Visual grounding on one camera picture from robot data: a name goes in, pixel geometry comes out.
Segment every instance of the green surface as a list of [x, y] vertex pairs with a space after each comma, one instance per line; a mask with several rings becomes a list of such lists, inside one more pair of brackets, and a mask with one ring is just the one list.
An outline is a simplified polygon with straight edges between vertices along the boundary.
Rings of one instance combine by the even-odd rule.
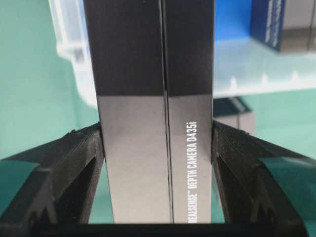
[[37, 166], [30, 162], [0, 160], [0, 217]]
[[56, 54], [48, 0], [1, 0], [0, 158], [96, 123]]
[[256, 136], [316, 158], [316, 89], [243, 96], [255, 111]]

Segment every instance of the transparent bin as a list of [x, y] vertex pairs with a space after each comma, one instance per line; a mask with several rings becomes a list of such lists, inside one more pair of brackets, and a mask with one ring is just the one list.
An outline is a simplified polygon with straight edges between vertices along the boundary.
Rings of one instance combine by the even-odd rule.
[[71, 61], [83, 101], [97, 108], [83, 0], [49, 0], [57, 54]]

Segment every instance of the teal tape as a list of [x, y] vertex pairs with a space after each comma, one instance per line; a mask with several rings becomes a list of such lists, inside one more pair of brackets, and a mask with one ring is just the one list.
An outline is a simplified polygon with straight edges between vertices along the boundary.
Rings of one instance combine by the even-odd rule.
[[316, 237], [316, 166], [310, 158], [262, 158], [283, 192], [304, 221], [310, 237]]
[[25, 180], [39, 164], [16, 161], [0, 161], [0, 216], [3, 215]]

